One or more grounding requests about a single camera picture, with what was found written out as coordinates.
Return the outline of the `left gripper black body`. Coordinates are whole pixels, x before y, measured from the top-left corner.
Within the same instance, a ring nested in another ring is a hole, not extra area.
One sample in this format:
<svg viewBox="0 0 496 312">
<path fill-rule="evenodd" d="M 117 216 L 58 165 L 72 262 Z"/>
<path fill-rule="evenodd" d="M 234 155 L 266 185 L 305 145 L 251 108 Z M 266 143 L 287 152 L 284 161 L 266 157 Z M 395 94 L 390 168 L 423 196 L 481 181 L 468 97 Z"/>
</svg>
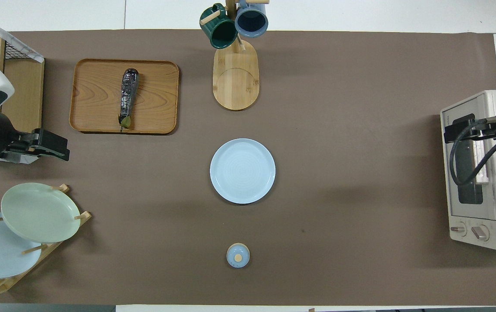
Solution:
<svg viewBox="0 0 496 312">
<path fill-rule="evenodd" d="M 21 132 L 19 138 L 2 151 L 2 159 L 38 159 L 42 151 L 33 147 L 33 141 L 39 138 L 39 132 L 40 130 Z"/>
</svg>

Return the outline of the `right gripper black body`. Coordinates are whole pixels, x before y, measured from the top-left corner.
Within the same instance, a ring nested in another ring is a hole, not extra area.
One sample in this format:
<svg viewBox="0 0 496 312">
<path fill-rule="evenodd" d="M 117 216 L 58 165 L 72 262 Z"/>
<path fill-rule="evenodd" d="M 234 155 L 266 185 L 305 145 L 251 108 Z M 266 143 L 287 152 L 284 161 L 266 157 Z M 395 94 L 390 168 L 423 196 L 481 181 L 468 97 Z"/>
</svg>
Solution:
<svg viewBox="0 0 496 312">
<path fill-rule="evenodd" d="M 470 125 L 474 125 L 469 132 L 470 140 L 496 140 L 496 117 L 474 119 Z"/>
</svg>

